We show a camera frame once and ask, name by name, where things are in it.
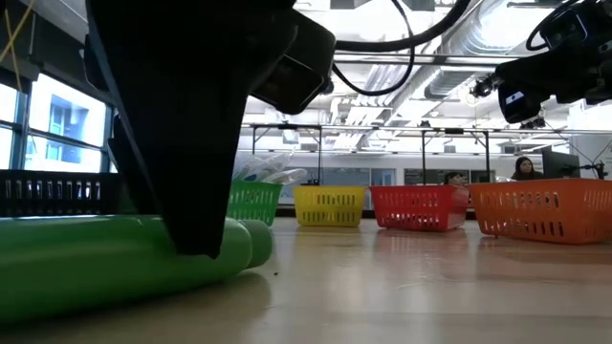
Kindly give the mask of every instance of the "green foam tube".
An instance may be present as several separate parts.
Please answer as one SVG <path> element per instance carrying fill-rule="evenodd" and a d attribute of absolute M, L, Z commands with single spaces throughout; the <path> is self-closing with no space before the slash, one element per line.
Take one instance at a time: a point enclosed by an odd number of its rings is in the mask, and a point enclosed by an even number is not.
<path fill-rule="evenodd" d="M 251 262 L 247 269 L 261 267 L 268 262 L 272 255 L 272 232 L 268 225 L 259 220 L 241 220 L 240 223 L 247 228 L 253 240 Z"/>
<path fill-rule="evenodd" d="M 177 255 L 158 217 L 2 219 L 0 322 L 142 299 L 230 278 L 265 263 L 265 250 L 272 250 L 272 235 L 265 238 L 255 224 L 251 238 L 246 226 L 253 224 L 226 219 L 221 254 L 212 260 Z"/>

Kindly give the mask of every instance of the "green basket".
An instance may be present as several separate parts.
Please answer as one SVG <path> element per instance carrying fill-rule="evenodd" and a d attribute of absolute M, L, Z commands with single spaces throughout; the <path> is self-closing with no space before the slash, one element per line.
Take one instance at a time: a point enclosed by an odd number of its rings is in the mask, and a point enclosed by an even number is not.
<path fill-rule="evenodd" d="M 231 184 L 227 216 L 236 220 L 260 220 L 271 226 L 283 185 L 258 182 Z"/>

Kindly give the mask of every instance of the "woman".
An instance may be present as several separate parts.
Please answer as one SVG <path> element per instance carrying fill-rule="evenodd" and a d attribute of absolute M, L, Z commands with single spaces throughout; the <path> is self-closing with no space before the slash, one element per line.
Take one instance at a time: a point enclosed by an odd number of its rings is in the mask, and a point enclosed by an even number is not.
<path fill-rule="evenodd" d="M 459 172 L 449 172 L 444 176 L 444 185 L 466 186 L 466 180 Z"/>
<path fill-rule="evenodd" d="M 544 177 L 540 172 L 534 171 L 534 164 L 527 157 L 521 157 L 516 160 L 514 165 L 514 174 L 512 179 L 515 181 L 532 181 L 542 179 Z"/>

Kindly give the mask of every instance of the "orange basket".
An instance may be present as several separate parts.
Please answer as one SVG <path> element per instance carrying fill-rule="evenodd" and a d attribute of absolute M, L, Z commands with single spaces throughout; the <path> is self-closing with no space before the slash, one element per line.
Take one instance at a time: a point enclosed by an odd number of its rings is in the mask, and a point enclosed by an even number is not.
<path fill-rule="evenodd" d="M 560 244 L 612 239 L 612 182 L 483 183 L 470 191 L 483 234 Z"/>
<path fill-rule="evenodd" d="M 380 227 L 447 231 L 466 221 L 470 192 L 463 187 L 372 186 Z"/>

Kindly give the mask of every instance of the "black cable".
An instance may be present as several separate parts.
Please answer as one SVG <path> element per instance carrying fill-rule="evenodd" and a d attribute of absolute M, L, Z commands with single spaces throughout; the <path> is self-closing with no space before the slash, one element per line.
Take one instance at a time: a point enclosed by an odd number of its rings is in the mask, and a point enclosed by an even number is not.
<path fill-rule="evenodd" d="M 447 15 L 445 15 L 436 25 L 411 37 L 388 42 L 354 42 L 339 40 L 336 42 L 336 50 L 362 53 L 388 53 L 413 49 L 429 42 L 450 29 L 468 9 L 470 1 L 471 0 L 457 0 Z"/>
<path fill-rule="evenodd" d="M 395 6 L 395 8 L 398 10 L 400 15 L 402 16 L 402 19 L 404 20 L 405 25 L 408 28 L 408 37 L 411 37 L 413 32 L 412 32 L 412 29 L 410 28 L 410 23 L 408 22 L 408 17 L 405 14 L 404 8 L 402 8 L 402 5 L 400 5 L 398 0 L 391 0 L 391 2 L 393 2 L 393 5 Z M 399 90 L 408 81 L 410 74 L 412 74 L 415 57 L 416 57 L 415 49 L 411 48 L 410 49 L 410 60 L 408 61 L 408 68 L 405 70 L 402 78 L 395 85 L 382 89 L 382 90 L 378 90 L 378 91 L 363 90 L 355 86 L 353 83 L 351 83 L 348 80 L 346 76 L 344 76 L 344 74 L 340 71 L 340 68 L 338 68 L 338 65 L 336 65 L 336 63 L 332 65 L 332 71 L 334 71 L 334 73 L 340 78 L 340 80 L 342 80 L 342 82 L 346 84 L 346 86 L 348 86 L 351 90 L 357 92 L 358 94 L 369 96 L 369 97 L 384 96 L 384 95 L 388 95 L 390 93 L 393 93 Z"/>
<path fill-rule="evenodd" d="M 546 48 L 546 43 L 542 43 L 534 47 L 534 39 L 536 38 L 536 35 L 539 33 L 542 27 L 548 25 L 553 19 L 555 19 L 555 17 L 557 17 L 557 15 L 559 15 L 563 11 L 566 11 L 567 9 L 569 9 L 570 6 L 576 4 L 578 1 L 579 0 L 568 0 L 567 2 L 564 2 L 559 5 L 559 7 L 557 7 L 554 11 L 550 12 L 550 14 L 546 16 L 546 18 L 542 19 L 542 21 L 535 26 L 534 30 L 529 33 L 527 41 L 525 42 L 525 48 L 530 52 L 537 52 Z"/>
<path fill-rule="evenodd" d="M 601 156 L 601 154 L 603 154 L 603 152 L 605 152 L 606 149 L 608 149 L 608 147 L 610 146 L 610 144 L 612 144 L 612 140 L 610 140 L 605 147 L 603 147 L 603 149 L 600 151 L 600 153 L 593 159 L 593 161 L 597 161 L 597 159 Z"/>
<path fill-rule="evenodd" d="M 565 143 L 567 143 L 570 147 L 574 148 L 574 150 L 576 150 L 578 152 L 578 154 L 582 155 L 585 159 L 587 159 L 589 162 L 591 162 L 591 164 L 595 164 L 591 159 L 589 159 L 589 157 L 586 156 L 586 154 L 580 152 L 580 150 L 574 145 L 572 144 L 572 142 L 569 141 L 569 139 L 565 138 L 561 133 L 559 133 L 557 131 L 557 129 L 555 129 L 552 125 L 550 125 L 547 121 L 544 121 L 544 123 L 546 123 L 546 125 L 548 125 L 551 129 L 553 129 L 555 131 L 555 133 L 562 138 Z M 597 174 L 595 173 L 595 171 L 591 170 L 593 172 L 593 175 L 595 176 L 595 178 L 597 178 Z"/>

